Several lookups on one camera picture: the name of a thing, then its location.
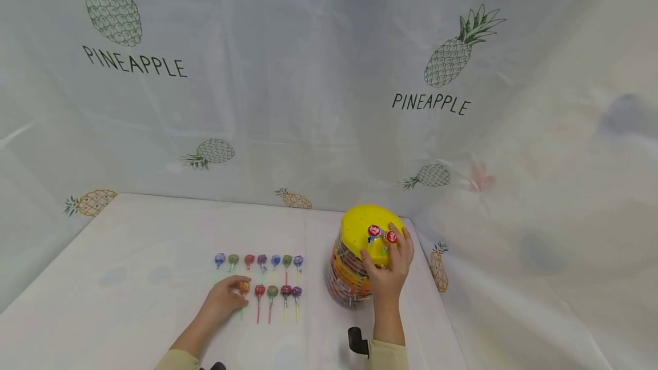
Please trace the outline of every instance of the lollipop row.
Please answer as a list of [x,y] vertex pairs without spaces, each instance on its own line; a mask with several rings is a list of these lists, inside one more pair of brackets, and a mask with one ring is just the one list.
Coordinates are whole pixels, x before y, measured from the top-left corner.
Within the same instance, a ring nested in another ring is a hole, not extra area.
[[[221,265],[224,264],[226,261],[226,255],[224,253],[217,253],[215,255],[215,265],[217,266],[217,270],[220,269]],[[237,254],[231,254],[228,257],[228,262],[230,264],[230,268],[228,269],[229,273],[233,273],[233,270],[236,265],[240,262],[240,256]],[[264,276],[265,272],[267,271],[267,254],[260,254],[258,258],[254,256],[254,254],[247,254],[247,256],[244,257],[244,263],[247,266],[247,274],[250,273],[251,271],[251,265],[254,264],[254,262],[258,263],[258,266],[260,268],[260,282],[264,283]],[[293,264],[295,267],[297,267],[297,283],[299,283],[299,275],[302,274],[302,263],[304,262],[304,258],[302,256],[295,256],[292,257],[290,254],[286,254],[283,258],[279,256],[278,254],[275,254],[272,256],[270,259],[270,263],[272,263],[272,280],[276,277],[276,266],[279,264],[283,263],[284,267],[286,268],[286,285],[287,285],[287,271],[288,268],[290,267],[291,264]]]
[[[248,282],[242,282],[239,285],[239,290],[243,298],[247,298],[248,292],[251,289],[251,285]],[[258,300],[258,312],[256,313],[256,324],[260,323],[260,298],[263,297],[265,294],[265,286],[263,284],[257,284],[256,288],[254,289],[254,293],[256,294],[256,299]],[[272,305],[274,304],[274,298],[277,297],[277,295],[281,294],[284,298],[284,321],[286,321],[286,315],[287,315],[287,298],[292,296],[295,299],[295,323],[299,322],[299,296],[302,295],[302,288],[295,286],[295,287],[290,287],[287,284],[284,286],[281,286],[281,292],[279,292],[278,287],[276,286],[269,286],[267,288],[267,297],[270,300],[270,311],[268,314],[267,318],[267,323],[270,324],[272,323]],[[240,319],[244,318],[244,308],[240,311]]]

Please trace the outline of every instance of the beige sleeve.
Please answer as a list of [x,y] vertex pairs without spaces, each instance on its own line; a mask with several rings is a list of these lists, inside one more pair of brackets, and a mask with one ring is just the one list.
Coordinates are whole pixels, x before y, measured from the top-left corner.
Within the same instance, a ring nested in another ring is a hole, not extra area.
[[403,345],[369,340],[370,358],[366,370],[407,370],[407,348]]
[[155,370],[198,370],[199,360],[183,350],[169,350]]

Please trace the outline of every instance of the plastic container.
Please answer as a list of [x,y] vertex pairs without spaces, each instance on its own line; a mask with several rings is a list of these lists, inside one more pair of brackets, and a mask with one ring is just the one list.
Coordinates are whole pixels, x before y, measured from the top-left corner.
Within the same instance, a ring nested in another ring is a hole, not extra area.
[[377,267],[387,268],[389,223],[402,234],[402,221],[384,207],[360,205],[343,215],[326,275],[329,294],[339,304],[354,309],[367,305],[371,283],[360,250],[366,250]]

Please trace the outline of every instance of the white tablecloth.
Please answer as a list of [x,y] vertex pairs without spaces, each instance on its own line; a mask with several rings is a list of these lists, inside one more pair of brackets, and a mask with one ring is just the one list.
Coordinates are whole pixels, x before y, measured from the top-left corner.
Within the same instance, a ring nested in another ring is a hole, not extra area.
[[[0,315],[0,363],[7,370],[150,369],[196,314],[215,280],[213,257],[302,254],[299,323],[291,302],[283,322],[276,299],[256,325],[256,302],[235,315],[202,364],[235,369],[361,369],[347,328],[372,336],[372,308],[333,302],[324,270],[342,213],[120,194]],[[415,236],[408,219],[403,219]],[[228,275],[226,263],[220,272]],[[252,268],[255,282],[260,280]],[[241,263],[234,273],[245,274]],[[271,271],[265,284],[272,283]],[[295,282],[295,271],[290,280]],[[276,284],[284,281],[280,266]],[[420,249],[401,300],[410,369],[465,370]]]

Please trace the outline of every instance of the pineapple text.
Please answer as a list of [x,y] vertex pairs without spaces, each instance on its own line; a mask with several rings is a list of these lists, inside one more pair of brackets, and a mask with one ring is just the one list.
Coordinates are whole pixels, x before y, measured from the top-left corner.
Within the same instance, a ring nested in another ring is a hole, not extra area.
[[147,56],[139,56],[139,60],[135,56],[128,55],[127,58],[120,53],[109,53],[109,51],[103,51],[100,49],[88,48],[87,46],[82,46],[87,57],[89,58],[91,64],[100,63],[103,67],[115,68],[116,70],[121,69],[122,71],[135,73],[135,69],[139,70],[140,73],[151,73],[155,71],[160,75],[165,74],[165,70],[169,76],[172,77],[187,77],[183,75],[183,67],[179,64],[182,63],[182,60],[174,60],[172,64],[172,69],[169,69],[169,64],[166,59],[162,58],[149,58]]
[[450,94],[446,94],[443,96],[443,94],[438,93],[438,94],[395,94],[395,99],[393,100],[393,106],[398,102],[402,102],[399,107],[400,110],[404,109],[416,109],[416,110],[422,110],[428,107],[429,109],[434,109],[436,107],[437,103],[441,102],[441,107],[440,109],[443,110],[443,106],[449,105],[450,111],[453,113],[456,113],[460,116],[465,116],[465,113],[462,113],[464,110],[468,110],[468,107],[466,106],[467,104],[471,104],[471,102],[464,100],[462,101],[462,106],[459,107],[459,110],[454,110],[455,105],[458,104],[459,97],[452,97]]

